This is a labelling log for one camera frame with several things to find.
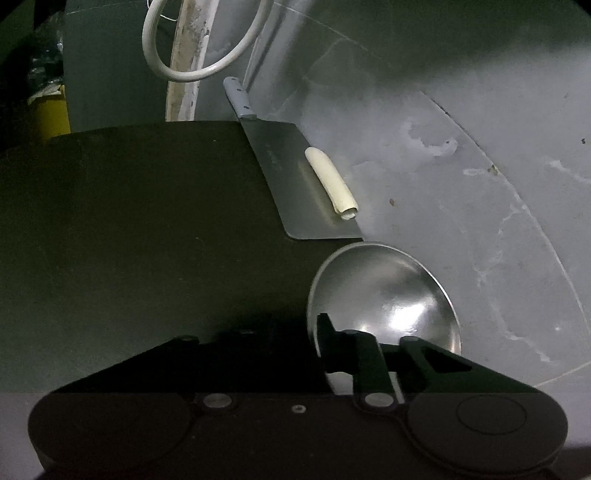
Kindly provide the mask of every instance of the metal bolt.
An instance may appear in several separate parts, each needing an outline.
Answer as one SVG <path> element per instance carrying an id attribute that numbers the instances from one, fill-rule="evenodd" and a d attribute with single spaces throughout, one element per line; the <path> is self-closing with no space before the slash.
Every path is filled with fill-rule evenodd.
<path id="1" fill-rule="evenodd" d="M 303 405 L 294 405 L 294 406 L 291 408 L 291 411 L 292 411 L 293 413 L 306 413 L 306 407 L 305 407 L 305 406 L 303 406 Z"/>
<path id="2" fill-rule="evenodd" d="M 203 397 L 203 404 L 207 408 L 226 408 L 232 405 L 232 398 L 225 393 L 210 393 Z"/>
<path id="3" fill-rule="evenodd" d="M 367 405 L 375 408 L 387 408 L 394 403 L 392 395 L 387 393 L 370 393 L 363 399 Z"/>

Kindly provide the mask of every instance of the yellow container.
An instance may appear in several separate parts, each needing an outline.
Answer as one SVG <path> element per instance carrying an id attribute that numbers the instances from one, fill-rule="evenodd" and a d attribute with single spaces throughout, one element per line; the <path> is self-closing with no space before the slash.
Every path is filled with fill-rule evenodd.
<path id="1" fill-rule="evenodd" d="M 42 141 L 70 133 L 70 121 L 64 86 L 59 93 L 33 99 L 31 110 L 36 124 L 36 136 Z"/>

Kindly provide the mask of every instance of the bowl rim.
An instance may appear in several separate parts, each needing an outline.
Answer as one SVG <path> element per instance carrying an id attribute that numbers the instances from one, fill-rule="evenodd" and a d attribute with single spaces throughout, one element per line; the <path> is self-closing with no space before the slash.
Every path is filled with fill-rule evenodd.
<path id="1" fill-rule="evenodd" d="M 452 353 L 455 353 L 456 355 L 461 355 L 462 354 L 462 326 L 460 325 L 460 322 L 458 321 L 456 309 L 453 306 L 452 300 L 450 299 L 449 295 L 445 291 L 445 288 L 443 288 L 441 283 L 439 283 L 439 280 L 435 278 L 435 275 L 433 275 L 431 273 L 431 271 L 427 267 L 425 267 L 425 265 L 423 265 L 421 262 L 419 262 L 419 260 L 417 260 L 412 255 L 410 255 L 410 254 L 408 254 L 396 247 L 392 247 L 391 245 L 383 244 L 382 242 L 364 242 L 364 241 L 354 242 L 352 244 L 345 245 L 344 247 L 341 247 L 338 250 L 336 250 L 335 252 L 333 252 L 332 254 L 330 254 L 330 256 L 322 262 L 322 265 L 320 265 L 320 268 L 318 269 L 318 271 L 316 272 L 316 275 L 314 276 L 314 280 L 312 281 L 312 285 L 311 285 L 310 291 L 308 293 L 308 301 L 307 301 L 307 306 L 306 306 L 306 326 L 307 326 L 307 330 L 308 330 L 308 336 L 310 337 L 310 340 L 314 344 L 314 348 L 316 350 L 316 355 L 318 355 L 318 357 L 320 357 L 320 347 L 318 345 L 318 338 L 316 336 L 316 328 L 315 328 L 316 318 L 312 318 L 312 315 L 311 315 L 311 304 L 312 304 L 312 298 L 314 296 L 314 293 L 316 292 L 316 288 L 318 287 L 320 277 L 322 276 L 322 274 L 324 273 L 326 268 L 337 257 L 341 256 L 345 252 L 348 252 L 349 250 L 364 248 L 364 247 L 384 247 L 384 248 L 387 248 L 390 250 L 394 250 L 396 253 L 404 255 L 405 257 L 409 258 L 412 262 L 416 263 L 433 279 L 433 281 L 437 284 L 437 286 L 439 287 L 439 289 L 441 290 L 441 292 L 445 296 L 450 308 L 452 309 L 453 317 L 454 317 L 454 320 L 456 321 L 456 325 L 458 328 L 457 351 L 454 351 Z"/>

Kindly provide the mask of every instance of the white stain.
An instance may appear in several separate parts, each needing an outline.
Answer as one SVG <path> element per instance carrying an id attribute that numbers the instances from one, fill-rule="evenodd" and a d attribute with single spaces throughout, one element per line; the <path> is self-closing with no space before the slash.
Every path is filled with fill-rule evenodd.
<path id="1" fill-rule="evenodd" d="M 421 137 L 413 138 L 410 135 L 410 131 L 413 127 L 411 120 L 406 120 L 400 127 L 400 135 L 404 144 L 409 150 L 413 150 L 416 153 L 430 155 L 432 157 L 447 157 L 452 155 L 457 150 L 457 140 L 450 137 L 442 145 L 429 145 L 426 146 L 421 140 Z"/>
<path id="2" fill-rule="evenodd" d="M 562 162 L 560 160 L 547 160 L 546 165 L 548 165 L 549 167 L 555 168 L 556 170 L 558 170 L 562 173 L 566 173 L 569 177 L 578 181 L 579 183 L 583 183 L 585 185 L 591 185 L 590 178 L 583 177 L 582 175 L 579 175 L 578 173 L 573 172 L 570 168 L 567 168 L 564 165 L 562 165 Z"/>
<path id="3" fill-rule="evenodd" d="M 477 175 L 484 175 L 488 172 L 484 168 L 464 168 L 462 173 L 468 177 L 476 177 Z"/>

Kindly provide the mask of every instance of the gray wall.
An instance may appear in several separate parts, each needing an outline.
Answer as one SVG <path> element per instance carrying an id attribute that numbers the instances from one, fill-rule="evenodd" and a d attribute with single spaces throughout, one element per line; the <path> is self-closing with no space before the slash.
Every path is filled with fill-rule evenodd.
<path id="1" fill-rule="evenodd" d="M 164 14 L 176 18 L 180 0 Z M 146 65 L 141 45 L 145 0 L 69 0 L 64 75 L 73 132 L 163 122 L 167 82 Z M 157 46 L 170 60 L 176 24 L 161 20 Z"/>

